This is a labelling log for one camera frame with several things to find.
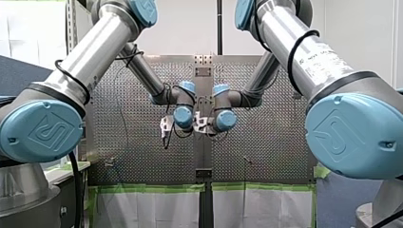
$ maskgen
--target blue joint cap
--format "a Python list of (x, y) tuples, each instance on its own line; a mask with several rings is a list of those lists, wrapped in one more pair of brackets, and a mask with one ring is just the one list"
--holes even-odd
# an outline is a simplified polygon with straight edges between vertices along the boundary
[(239, 30), (246, 30), (252, 15), (253, 4), (256, 0), (238, 0), (235, 9), (235, 26)]
[(313, 154), (339, 175), (387, 180), (403, 174), (403, 115), (377, 98), (325, 97), (308, 112), (305, 128)]
[(213, 96), (217, 96), (225, 91), (229, 90), (229, 85), (228, 84), (219, 84), (219, 85), (214, 85), (213, 87)]
[(0, 149), (18, 162), (52, 162), (71, 152), (83, 122), (68, 104), (54, 100), (24, 104), (0, 124)]
[(179, 127), (186, 129), (192, 126), (193, 113), (188, 106), (178, 106), (174, 111), (174, 122)]
[(237, 124), (237, 116), (231, 110), (223, 110), (216, 118), (216, 128), (221, 131), (228, 131)]
[(157, 23), (158, 12), (154, 0), (128, 0), (128, 4), (144, 27), (150, 28)]
[(192, 82), (188, 82), (188, 81), (181, 81), (179, 83), (179, 87), (181, 87), (182, 89), (189, 91), (193, 94), (195, 94), (195, 84)]

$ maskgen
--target white wall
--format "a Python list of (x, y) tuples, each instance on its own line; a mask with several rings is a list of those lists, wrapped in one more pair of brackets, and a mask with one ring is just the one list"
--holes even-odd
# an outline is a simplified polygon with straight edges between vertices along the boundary
[(66, 56), (65, 3), (0, 1), (0, 55), (54, 68)]
[[(146, 54), (217, 54), (217, 0), (156, 0), (158, 23), (137, 43)], [(248, 31), (235, 27), (237, 0), (222, 0), (222, 52), (261, 55), (263, 48)], [(313, 28), (324, 30), (324, 0), (313, 0)]]
[(146, 54), (193, 55), (217, 50), (216, 0), (156, 0), (158, 22), (137, 44)]
[(325, 41), (353, 68), (374, 71), (395, 86), (394, 20), (398, 0), (322, 1)]

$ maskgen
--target pegboard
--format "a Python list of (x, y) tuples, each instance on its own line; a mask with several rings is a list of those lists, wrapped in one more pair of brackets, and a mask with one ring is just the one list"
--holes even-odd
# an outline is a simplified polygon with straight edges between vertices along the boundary
[[(215, 56), (215, 84), (242, 89), (258, 61), (255, 56)], [(260, 107), (234, 109), (236, 127), (225, 141), (213, 142), (213, 181), (309, 183), (313, 179), (316, 159), (304, 129), (307, 102), (294, 95), (288, 74), (281, 69)]]
[[(194, 76), (193, 56), (146, 60), (170, 85)], [(215, 84), (241, 89), (258, 61), (258, 56), (213, 57)], [(294, 100), (293, 94), (282, 70), (265, 92), (261, 107), (235, 109), (237, 126), (225, 141), (211, 142), (212, 150), (204, 151), (212, 156), (213, 181), (309, 183), (316, 162), (304, 136), (306, 101)], [(151, 104), (145, 88), (123, 63), (114, 63), (108, 70), (93, 92), (87, 113), (87, 149), (97, 154), (89, 170), (91, 185), (196, 181), (199, 157), (194, 138), (172, 136), (168, 150), (163, 149), (160, 120), (165, 106)], [(111, 158), (112, 166), (106, 164)]]
[[(146, 58), (171, 86), (191, 81), (193, 56)], [(92, 185), (119, 182), (190, 183), (195, 181), (192, 137), (171, 137), (163, 149), (160, 120), (166, 106), (153, 105), (143, 85), (123, 63), (114, 63), (93, 92), (92, 131), (97, 161), (91, 165)], [(106, 165), (114, 159), (112, 166)]]

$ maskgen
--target bracket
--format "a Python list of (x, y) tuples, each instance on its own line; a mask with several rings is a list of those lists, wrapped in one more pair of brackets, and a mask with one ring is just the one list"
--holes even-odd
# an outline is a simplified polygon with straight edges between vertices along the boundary
[(198, 179), (211, 179), (213, 171), (211, 168), (198, 168), (196, 169), (196, 178)]
[[(193, 130), (202, 134), (216, 135), (217, 132), (209, 127), (213, 118), (201, 117), (200, 111), (195, 112), (193, 119)], [(169, 132), (172, 131), (172, 126), (174, 125), (174, 117), (172, 115), (164, 116), (160, 121), (161, 137), (165, 138)], [(183, 131), (182, 128), (175, 125), (175, 129), (178, 131)]]

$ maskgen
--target gray floor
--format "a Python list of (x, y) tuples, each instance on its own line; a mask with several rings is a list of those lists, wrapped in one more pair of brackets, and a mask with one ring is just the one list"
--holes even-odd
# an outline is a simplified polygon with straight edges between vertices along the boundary
[(331, 173), (317, 181), (317, 228), (355, 226), (355, 209), (374, 200), (379, 180), (352, 180)]

